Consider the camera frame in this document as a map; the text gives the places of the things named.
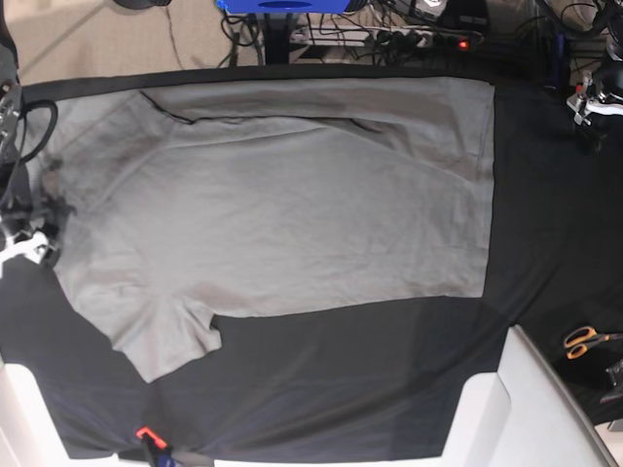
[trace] blue container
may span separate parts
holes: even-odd
[[[247,13],[343,13],[348,0],[217,0],[232,15]]]

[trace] black fabric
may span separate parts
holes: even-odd
[[[31,85],[23,89],[26,102],[42,99],[62,100],[85,95],[104,94],[120,90],[138,90],[182,86],[197,83],[223,83],[231,81],[264,80],[326,80],[341,78],[426,78],[452,76],[486,81],[494,85],[516,83],[508,74],[500,73],[492,64],[477,61],[461,62],[460,70],[435,70],[428,68],[370,66],[351,64],[301,64],[211,68],[200,70],[148,73],[114,78],[79,78]]]
[[[560,99],[498,86],[482,300],[218,318],[221,350],[147,385],[71,310],[51,271],[16,260],[0,281],[0,352],[33,371],[76,457],[136,448],[133,431],[142,424],[174,446],[222,459],[439,455],[462,385],[495,370],[510,324],[519,319],[555,362],[562,335],[579,321],[623,329],[623,162],[615,143],[586,156]],[[601,389],[591,379],[575,381],[577,372],[557,366],[594,421],[620,415],[619,406],[595,405]]]

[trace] gray t-shirt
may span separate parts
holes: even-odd
[[[324,80],[145,93],[183,119],[138,91],[61,102],[37,177],[75,208],[56,269],[67,298],[145,380],[219,348],[214,314],[482,295],[491,86]]]

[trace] scissors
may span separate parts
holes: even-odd
[[[569,334],[563,341],[567,350],[567,358],[573,360],[584,355],[589,349],[606,341],[623,339],[623,333],[602,334],[595,331],[592,326],[582,326]]]

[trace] clamp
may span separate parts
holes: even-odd
[[[610,92],[596,92],[589,70],[584,71],[582,87],[567,99],[567,106],[575,113],[573,121],[579,126],[590,126],[591,114],[623,116],[623,100]]]
[[[4,264],[13,258],[22,256],[35,265],[53,266],[60,255],[58,237],[60,228],[46,221],[41,228],[33,228],[30,223],[24,223],[16,232],[7,226],[12,223],[3,223],[0,219],[0,230],[4,234],[4,249],[0,250],[0,279]]]
[[[171,456],[172,447],[149,427],[143,426],[136,431],[136,438],[141,441],[143,453],[150,467],[181,467]]]

